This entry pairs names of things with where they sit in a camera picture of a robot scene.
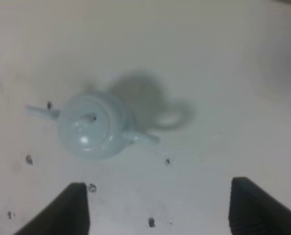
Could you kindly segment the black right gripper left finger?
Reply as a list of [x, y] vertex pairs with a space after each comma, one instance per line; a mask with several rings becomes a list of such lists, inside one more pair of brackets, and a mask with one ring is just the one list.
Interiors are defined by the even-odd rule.
[[85, 183], [71, 183], [17, 235], [87, 235], [90, 212]]

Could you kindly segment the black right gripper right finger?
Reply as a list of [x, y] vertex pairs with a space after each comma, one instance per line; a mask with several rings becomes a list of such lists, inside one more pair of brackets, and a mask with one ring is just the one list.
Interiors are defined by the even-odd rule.
[[246, 177], [234, 177], [228, 215], [233, 235], [291, 235], [291, 210]]

